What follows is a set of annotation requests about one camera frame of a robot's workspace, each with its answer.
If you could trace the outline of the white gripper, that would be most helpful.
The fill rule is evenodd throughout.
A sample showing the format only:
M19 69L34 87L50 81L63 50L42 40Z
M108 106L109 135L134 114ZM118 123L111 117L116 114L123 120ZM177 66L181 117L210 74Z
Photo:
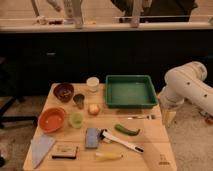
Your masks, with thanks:
M166 111L163 113L162 122L165 126L169 126L176 116L176 110L183 105L184 98L177 94L169 87L164 87L158 96L161 109Z

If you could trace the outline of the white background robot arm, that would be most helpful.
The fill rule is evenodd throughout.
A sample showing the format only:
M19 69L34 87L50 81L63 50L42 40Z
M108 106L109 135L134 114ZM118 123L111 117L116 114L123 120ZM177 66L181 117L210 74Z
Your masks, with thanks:
M48 4L50 4L54 10L60 12L61 10L65 11L66 17L68 19L72 19L74 17L73 8L72 8L72 0L63 0L64 7L61 7L57 0L46 0Z

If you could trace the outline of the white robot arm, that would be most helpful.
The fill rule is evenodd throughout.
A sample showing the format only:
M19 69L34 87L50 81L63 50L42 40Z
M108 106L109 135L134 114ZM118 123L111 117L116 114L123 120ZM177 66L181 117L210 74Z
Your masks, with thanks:
M205 122L213 125L213 87L204 83L207 69L201 62L193 61L168 70L164 76L166 85L158 95L162 122L169 125L176 109L186 99L201 109Z

